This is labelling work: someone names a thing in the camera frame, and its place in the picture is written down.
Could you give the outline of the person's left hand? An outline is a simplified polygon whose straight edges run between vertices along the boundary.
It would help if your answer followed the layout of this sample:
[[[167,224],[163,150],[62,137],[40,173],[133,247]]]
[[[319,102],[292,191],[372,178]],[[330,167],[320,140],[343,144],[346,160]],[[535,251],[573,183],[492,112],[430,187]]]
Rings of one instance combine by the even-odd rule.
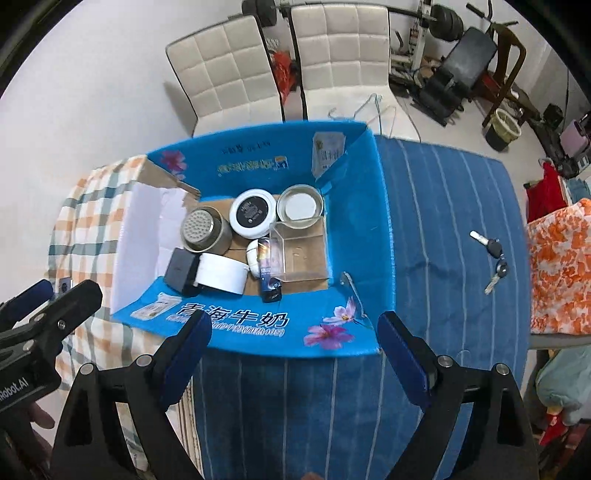
[[[27,407],[27,415],[31,423],[38,425],[42,429],[50,430],[55,426],[53,417],[37,403],[31,403]]]

